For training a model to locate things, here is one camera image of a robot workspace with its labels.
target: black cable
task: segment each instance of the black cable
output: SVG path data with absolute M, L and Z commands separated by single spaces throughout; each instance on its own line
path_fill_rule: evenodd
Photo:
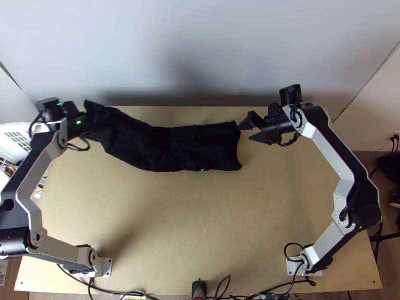
M 259 292 L 259 293 L 257 293 L 257 294 L 251 295 L 251 296 L 248 297 L 248 298 L 249 298 L 249 299 L 254 299 L 255 297 L 261 296 L 261 295 L 266 295 L 266 296 L 267 296 L 267 295 L 270 295 L 270 296 L 286 296 L 287 294 L 289 294 L 289 293 L 292 291 L 293 287 L 295 286 L 297 273 L 299 272 L 300 268 L 301 268 L 304 264 L 305 264 L 304 261 L 302 261 L 302 262 L 298 265 L 298 267 L 297 267 L 297 269 L 296 269 L 296 272 L 294 272 L 293 280 L 292 280 L 291 282 L 283 283 L 283 284 L 277 285 L 277 286 L 275 286 L 275 287 L 272 287 L 272 288 L 270 288 L 270 289 L 266 289 L 266 290 L 264 290 L 264 291 L 262 291 L 262 292 Z M 270 291 L 273 291 L 273 290 L 276 290 L 276 289 L 278 289 L 278 288 L 281 288 L 281 287 L 284 287 L 284 286 L 288 286 L 288 285 L 290 285 L 290 287 L 289 287 L 289 289 L 288 289 L 286 292 L 284 292 L 284 293 L 270 293 Z
M 298 244 L 298 243 L 296 243 L 296 242 L 290 242 L 290 243 L 288 243 L 288 244 L 283 248 L 284 256 L 286 257 L 286 259 L 287 259 L 289 262 L 293 262 L 293 263 L 301 263 L 301 262 L 303 262 L 302 259 L 299 259 L 299 260 L 291 259 L 291 258 L 289 258 L 289 256 L 287 255 L 286 250 L 288 249 L 289 246 L 292 246 L 292 245 L 299 246 L 299 247 L 301 248 L 301 250 L 304 250 L 304 248 L 303 248 L 302 245 L 300 245 L 300 244 Z
M 75 280 L 76 282 L 79 282 L 81 285 L 87 286 L 89 287 L 89 283 L 86 283 L 82 280 L 79 280 L 77 278 L 75 278 L 74 276 L 72 276 L 71 274 L 69 274 L 67 271 L 65 271 L 59 264 L 57 264 L 57 267 L 68 277 L 72 278 L 73 280 Z M 107 289 L 103 289 L 100 287 L 96 287 L 93 286 L 92 284 L 90 285 L 90 289 L 92 290 L 96 290 L 105 294 L 109 294 L 109 295 L 118 295 L 118 296 L 137 296 L 137 297 L 146 297 L 149 300 L 159 300 L 154 296 L 150 296 L 147 295 L 145 293 L 139 292 L 139 291 L 129 291 L 129 292 L 120 292 L 120 291 L 113 291 L 113 290 L 107 290 Z
M 78 152 L 86 152 L 86 151 L 89 151 L 90 149 L 91 149 L 91 144 L 85 139 L 85 138 L 83 138 L 83 137 L 79 137 L 83 142 L 85 142 L 86 143 L 86 145 L 87 145 L 87 147 L 86 148 L 80 148 L 80 147 L 78 147 L 77 145 L 74 145 L 74 144 L 71 144 L 71 143 L 68 143 L 68 144 L 66 144 L 67 145 L 67 149 L 70 149 L 70 150 L 73 150 L 73 151 L 78 151 Z
M 391 147 L 391 152 L 390 152 L 389 156 L 391 156 L 392 154 L 396 154 L 397 151 L 399 150 L 399 140 L 396 138 L 396 136 L 398 137 L 399 135 L 398 135 L 398 134 L 395 134 L 394 136 L 392 136 L 392 137 L 390 138 L 390 140 L 391 140 L 391 142 L 392 142 L 393 145 L 392 145 L 392 147 Z M 396 141 L 397 141 L 396 152 L 394 152 L 394 151 L 395 151 L 395 139 L 396 139 Z M 378 167 L 376 167 L 375 169 L 373 169 L 373 170 L 371 171 L 371 173 L 369 173 L 369 175 L 368 175 L 369 179 L 372 179 L 372 177 L 374 177 L 374 175 L 375 175 L 375 173 L 377 172 L 377 170 L 378 170 Z
M 228 282 L 227 282 L 227 284 L 226 284 L 226 287 L 225 287 L 225 289 L 223 290 L 222 294 L 221 294 L 220 296 L 218 296 L 218 293 L 219 293 L 219 291 L 220 291 L 220 288 L 221 288 L 222 284 L 223 284 L 226 280 L 228 280 Z M 223 296 L 225 295 L 225 293 L 227 292 L 227 290 L 228 290 L 230 284 L 231 284 L 231 275 L 228 275 L 228 276 L 226 276 L 224 279 L 222 279 L 222 280 L 219 282 L 218 286 L 216 287 L 214 300 L 221 300 L 221 299 L 223 298 Z
M 290 145 L 293 145 L 294 143 L 296 143 L 296 141 L 299 139 L 299 135 L 297 134 L 297 132 L 293 135 L 293 138 L 291 140 L 289 140 L 286 143 L 281 143 L 278 142 L 277 144 L 281 147 L 288 147 Z
M 34 125 L 35 125 L 37 122 L 39 122 L 39 120 L 43 117 L 43 113 L 44 113 L 44 111 L 39 112 L 39 114 L 37 115 L 37 117 L 34 118 L 33 122 L 30 123 L 30 125 L 29 125 L 28 134 L 29 134 L 29 137 L 30 137 L 31 139 L 32 139 L 32 137 L 33 137 L 32 128 L 33 128 Z
M 397 151 L 399 150 L 399 135 L 398 135 L 398 134 L 395 134 L 395 135 L 394 135 L 394 138 L 395 138 L 396 141 L 397 141 L 397 147 L 396 147 L 396 152 L 395 152 L 395 153 L 397 153 Z
M 295 285 L 296 284 L 305 284 L 305 283 L 308 283 L 312 287 L 317 286 L 317 283 L 315 281 L 310 280 L 310 278 L 308 276 L 305 277 L 305 280 L 298 280 L 298 281 L 294 282 Z M 282 284 L 274 286 L 274 287 L 272 287 L 270 289 L 267 289 L 266 291 L 270 292 L 270 291 L 273 291 L 273 290 L 276 290 L 276 289 L 279 289 L 279 288 L 282 288 L 282 287 L 285 287 L 285 286 L 288 286 L 288 285 L 291 285 L 291 284 L 292 284 L 292 282 L 282 283 Z
M 395 151 L 395 138 L 394 138 L 394 136 L 392 136 L 392 137 L 390 138 L 390 140 L 391 140 L 391 142 L 392 142 L 392 144 L 393 144 L 393 147 L 391 148 L 390 154 L 393 154 L 393 152 Z
M 88 287 L 87 287 L 87 293 L 89 294 L 90 300 L 94 300 L 94 299 L 93 299 L 93 296 L 92 296 L 92 292 L 91 292 L 92 284 L 93 284 L 94 281 L 95 281 L 95 278 L 94 278 L 94 277 L 93 277 L 93 278 L 90 278 L 90 280 L 89 280 L 89 285 L 88 285 Z
M 301 109 L 301 108 L 302 108 L 301 104 L 294 104 L 294 105 L 292 105 L 291 110 L 290 110 L 290 119 L 295 123 L 297 123 L 297 118 L 300 120 L 300 124 L 297 128 L 299 128 L 303 125 L 302 115 L 297 111 L 298 109 Z M 291 140 L 289 140 L 288 142 L 286 142 L 286 143 L 278 142 L 277 144 L 281 147 L 288 147 L 288 146 L 296 143 L 298 139 L 299 139 L 299 135 L 296 132 L 293 135 L 293 138 Z

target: tabletop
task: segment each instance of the tabletop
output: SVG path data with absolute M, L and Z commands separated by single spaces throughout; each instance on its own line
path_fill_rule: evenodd
M 118 107 L 158 127 L 215 124 L 245 119 L 263 107 Z M 91 245 L 113 258 L 108 290 L 189 295 L 192 282 L 209 293 L 231 274 L 228 293 L 250 295 L 292 280 L 283 253 L 287 243 L 314 243 L 332 221 L 339 182 L 306 138 L 282 148 L 249 140 L 242 131 L 240 171 L 157 173 L 137 169 L 91 142 L 88 152 L 67 151 L 54 160 L 37 200 L 51 237 Z M 298 254 L 292 249 L 290 255 Z M 322 277 L 294 286 L 294 293 L 382 288 L 366 231 L 335 256 Z M 88 289 L 55 264 L 22 259 L 17 291 L 86 294 Z

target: black pants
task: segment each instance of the black pants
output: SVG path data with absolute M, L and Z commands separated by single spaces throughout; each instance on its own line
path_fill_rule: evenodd
M 236 122 L 185 127 L 152 127 L 116 108 L 85 101 L 94 130 L 86 139 L 142 170 L 153 172 L 238 171 L 241 132 Z

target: silver arm segment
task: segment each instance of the silver arm segment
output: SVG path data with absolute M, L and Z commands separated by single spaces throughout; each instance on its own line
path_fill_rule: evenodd
M 332 130 L 324 109 L 302 102 L 299 84 L 283 88 L 279 94 L 281 105 L 269 105 L 264 119 L 250 111 L 238 129 L 259 128 L 261 132 L 249 139 L 269 146 L 288 147 L 299 137 L 311 139 L 339 176 L 340 182 L 333 193 L 331 224 L 314 244 L 286 260 L 289 275 L 295 275 L 302 264 L 297 275 L 320 276 L 333 262 L 334 254 L 350 239 L 381 221 L 379 191 L 365 167 Z M 282 143 L 282 134 L 289 133 L 294 133 L 293 138 Z
M 331 129 L 329 116 L 322 107 L 309 102 L 301 103 L 300 108 L 287 105 L 282 110 L 296 132 L 314 142 L 340 177 L 333 193 L 332 223 L 313 245 L 292 257 L 304 261 L 298 275 L 309 276 L 326 269 L 332 256 L 355 234 L 381 220 L 379 193 L 365 167 Z M 299 262 L 287 261 L 288 273 L 294 274 L 298 265 Z
M 31 153 L 1 193 L 0 205 L 8 205 L 0 215 L 0 254 L 53 262 L 77 277 L 109 277 L 111 258 L 98 257 L 89 245 L 73 246 L 48 236 L 42 212 L 31 200 L 52 160 L 66 151 L 67 141 L 67 119 L 60 121 L 58 130 L 34 135 Z

